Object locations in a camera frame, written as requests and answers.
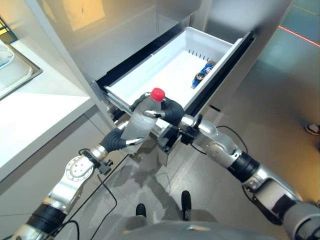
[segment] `black shoe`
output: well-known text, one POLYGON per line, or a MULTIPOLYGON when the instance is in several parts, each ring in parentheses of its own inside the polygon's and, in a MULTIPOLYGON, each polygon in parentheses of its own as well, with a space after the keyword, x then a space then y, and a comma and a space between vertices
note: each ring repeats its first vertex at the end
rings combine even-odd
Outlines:
POLYGON ((135 215, 136 215, 136 216, 142 215, 142 216, 144 216, 145 218, 147 217, 146 207, 145 207, 145 205, 144 205, 143 203, 139 203, 139 204, 136 206, 135 215))
POLYGON ((183 221, 189 221, 189 217, 186 215, 186 211, 191 210, 191 196, 187 190, 184 190, 181 194, 181 206, 183 221))

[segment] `red laser line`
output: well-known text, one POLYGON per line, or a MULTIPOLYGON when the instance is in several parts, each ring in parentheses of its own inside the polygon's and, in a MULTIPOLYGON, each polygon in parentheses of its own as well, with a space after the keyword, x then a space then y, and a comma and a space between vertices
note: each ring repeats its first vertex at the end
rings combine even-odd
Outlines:
POLYGON ((293 34, 293 35, 295 35, 295 36, 297 36, 297 37, 299 37, 299 38, 301 38, 301 39, 303 39, 303 40, 306 40, 307 42, 309 42, 309 43, 311 43, 311 44, 314 44, 314 45, 316 45, 317 47, 320 47, 320 44, 317 44, 316 42, 311 41, 311 40, 309 40, 308 38, 303 37, 303 36, 295 33, 294 31, 291 31, 291 30, 289 30, 289 29, 287 29, 287 28, 285 28, 285 27, 283 27, 283 26, 281 26, 281 25, 279 25, 279 28, 282 29, 282 30, 285 30, 285 31, 287 31, 288 33, 291 33, 291 34, 293 34))

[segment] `open drawer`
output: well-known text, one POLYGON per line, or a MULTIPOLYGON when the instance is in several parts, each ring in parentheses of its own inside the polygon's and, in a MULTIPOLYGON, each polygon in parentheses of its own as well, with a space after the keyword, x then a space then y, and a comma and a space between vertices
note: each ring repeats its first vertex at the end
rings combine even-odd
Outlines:
MULTIPOLYGON (((104 89, 112 103, 131 114, 128 106, 143 93, 160 88, 168 98, 182 105, 187 114, 195 116, 251 42, 250 32, 232 44, 187 27, 125 76, 104 86, 104 89), (195 75, 208 60, 214 60, 216 65, 193 89, 195 75)), ((168 124, 159 119, 157 126, 165 128, 168 124)))

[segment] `shoe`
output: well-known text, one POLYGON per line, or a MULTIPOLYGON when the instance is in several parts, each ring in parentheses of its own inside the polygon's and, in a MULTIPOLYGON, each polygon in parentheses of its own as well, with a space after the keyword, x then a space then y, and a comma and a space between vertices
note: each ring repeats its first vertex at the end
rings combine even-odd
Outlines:
POLYGON ((146 212, 146 207, 143 203, 139 203, 137 206, 136 206, 136 209, 135 209, 135 215, 136 216, 144 216, 145 218, 147 217, 147 212, 146 212))
POLYGON ((183 221, 189 221, 189 216, 186 214, 186 211, 191 210, 191 196, 187 190, 184 190, 181 194, 181 206, 183 221))
POLYGON ((304 126, 305 130, 312 135, 320 135, 320 129, 318 125, 309 124, 304 126))

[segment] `tiled floor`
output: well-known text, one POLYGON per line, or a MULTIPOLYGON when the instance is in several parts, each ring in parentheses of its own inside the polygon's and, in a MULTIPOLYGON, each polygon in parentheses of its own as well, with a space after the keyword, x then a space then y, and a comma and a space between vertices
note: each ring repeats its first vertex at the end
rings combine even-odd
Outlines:
MULTIPOLYGON (((219 124, 236 130, 250 155, 294 186, 306 201, 320 198, 320 139, 304 125, 320 124, 319 47, 278 29, 242 82, 219 124)), ((239 143, 227 130, 221 130, 239 143)), ((150 224, 180 218, 180 198, 189 190, 194 209, 203 209, 218 222, 259 231, 279 240, 288 237, 281 226, 269 223, 244 196, 240 183, 225 169, 183 145, 167 167, 157 162, 154 142, 137 157, 127 157, 106 181, 118 206, 105 219, 94 239, 115 239, 135 206, 144 203, 150 224)), ((76 214, 81 239, 89 239, 114 200, 100 187, 76 214)), ((57 239, 73 239, 66 227, 57 239)))
POLYGON ((309 40, 320 43, 320 1, 296 0, 281 24, 309 40))

